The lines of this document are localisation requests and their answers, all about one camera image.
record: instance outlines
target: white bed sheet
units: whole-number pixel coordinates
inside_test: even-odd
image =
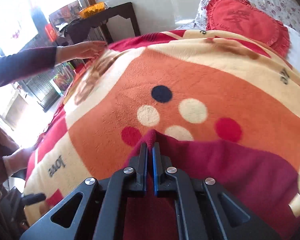
[[[290,47],[286,60],[300,72],[300,33],[289,26]],[[204,28],[195,24],[194,21],[180,26],[176,30],[204,30]]]

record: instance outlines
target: person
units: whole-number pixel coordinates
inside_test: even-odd
[[[104,41],[86,41],[66,47],[27,49],[0,58],[0,87],[36,75],[72,59],[96,59],[105,49]],[[27,167],[34,147],[20,148],[0,128],[0,184]]]

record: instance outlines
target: polka dot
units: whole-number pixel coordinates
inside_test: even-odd
[[[190,123],[202,123],[208,116],[206,106],[194,98],[182,100],[179,104],[179,112]]]
[[[144,126],[155,126],[159,123],[160,117],[157,109],[153,106],[141,106],[137,112],[139,122]]]
[[[151,91],[151,96],[159,103],[167,103],[172,98],[172,92],[166,86],[156,86]]]
[[[184,127],[179,125],[172,125],[168,127],[165,132],[165,135],[171,136],[179,141],[193,141],[192,134]]]
[[[127,126],[121,131],[121,139],[129,146],[135,146],[141,139],[141,133],[137,128]]]
[[[238,142],[242,136],[240,125],[231,118],[220,118],[215,124],[218,136],[227,141]]]

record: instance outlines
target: cream dot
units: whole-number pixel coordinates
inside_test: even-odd
[[[194,98],[182,100],[178,108],[181,116],[190,123],[202,123],[208,116],[204,103]]]
[[[168,127],[165,132],[165,135],[171,136],[179,141],[193,141],[192,134],[184,127],[179,125],[172,125]]]
[[[144,126],[155,126],[159,123],[160,116],[153,106],[144,105],[137,112],[139,122]]]

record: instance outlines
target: dark wooden table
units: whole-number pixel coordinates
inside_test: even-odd
[[[140,36],[139,25],[131,2],[110,7],[102,12],[90,16],[89,18],[73,22],[73,24],[69,24],[66,27],[66,33],[70,36],[72,42],[77,44],[87,38],[91,28],[101,27],[106,37],[106,41],[108,43],[112,43],[112,37],[104,22],[117,15],[125,19],[130,19],[135,36]]]

